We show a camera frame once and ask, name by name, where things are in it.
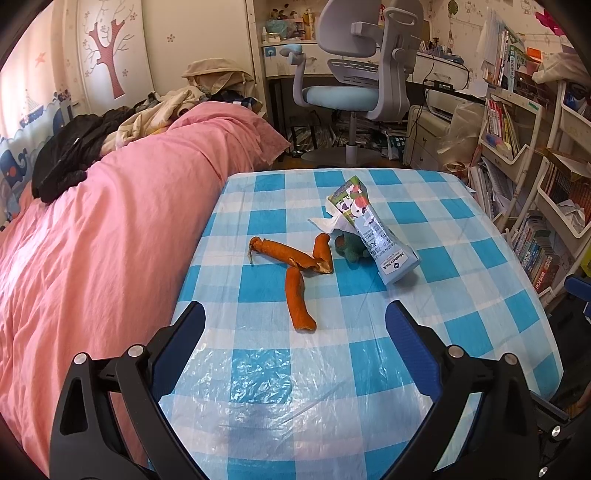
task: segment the milk carton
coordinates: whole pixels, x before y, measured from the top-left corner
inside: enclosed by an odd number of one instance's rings
[[[382,223],[369,202],[365,185],[357,177],[345,183],[329,200],[355,227],[385,285],[400,280],[421,262],[417,253]]]

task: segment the chair base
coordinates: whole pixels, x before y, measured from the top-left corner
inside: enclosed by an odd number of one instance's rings
[[[376,161],[382,158],[382,155],[376,150],[347,146],[313,150],[305,153],[301,158],[319,167],[351,168]]]

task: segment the tree wall decal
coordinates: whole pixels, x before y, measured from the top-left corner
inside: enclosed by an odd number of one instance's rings
[[[85,76],[88,77],[94,72],[95,68],[98,65],[105,65],[107,70],[109,71],[109,77],[111,78],[111,86],[113,87],[113,99],[117,99],[125,94],[123,87],[121,86],[119,79],[117,77],[117,72],[115,71],[115,55],[119,51],[126,51],[129,50],[127,47],[127,41],[131,40],[134,35],[125,35],[122,39],[117,41],[117,37],[119,32],[125,25],[125,21],[131,16],[132,20],[135,19],[135,14],[132,15],[134,6],[132,5],[127,13],[127,16],[121,21],[117,22],[117,18],[121,17],[121,14],[124,13],[127,8],[125,4],[127,0],[119,0],[119,5],[115,8],[113,12],[113,16],[110,22],[105,22],[105,17],[109,12],[110,8],[105,8],[105,3],[109,0],[101,0],[100,1],[100,8],[98,13],[96,14],[96,18],[94,21],[94,25],[91,30],[87,26],[88,17],[90,15],[89,12],[85,14],[85,23],[84,23],[84,30],[86,35],[88,35],[95,44],[95,48],[91,48],[89,45],[90,42],[88,40],[84,40],[82,42],[82,46],[88,54],[85,58],[85,63],[90,66],[90,70],[85,71]]]

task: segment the chair backrest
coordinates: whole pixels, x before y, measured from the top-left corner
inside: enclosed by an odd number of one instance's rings
[[[333,55],[368,58],[376,52],[371,38],[351,33],[355,22],[377,25],[382,0],[329,0],[320,14],[316,40],[322,50]]]
[[[423,6],[419,0],[394,0],[384,11],[385,29],[378,72],[379,101],[367,118],[399,122],[408,112],[406,79],[413,72],[421,43]]]

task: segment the blue checkered tablecloth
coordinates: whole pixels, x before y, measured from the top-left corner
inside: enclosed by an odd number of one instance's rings
[[[311,252],[326,197],[357,175],[380,218],[421,265],[386,288],[376,265],[308,275],[314,334],[294,331],[286,266],[248,242]],[[428,412],[386,332],[400,299],[446,344],[470,355],[518,355],[530,388],[549,397],[562,366],[544,310],[515,255],[458,179],[413,170],[294,170],[231,177],[191,262],[175,318],[201,302],[206,331],[161,408],[213,480],[378,479]],[[442,464],[457,454],[478,398]]]

